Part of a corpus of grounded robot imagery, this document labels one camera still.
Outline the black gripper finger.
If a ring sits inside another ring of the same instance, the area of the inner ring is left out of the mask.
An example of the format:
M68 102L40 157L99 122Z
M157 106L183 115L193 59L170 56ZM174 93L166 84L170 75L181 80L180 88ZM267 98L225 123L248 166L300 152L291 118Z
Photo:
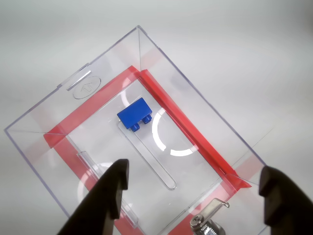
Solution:
M60 235L112 235L128 189L129 160L115 161L60 229Z
M264 198L264 224L272 235L313 233L313 202L285 173L263 167L259 195Z

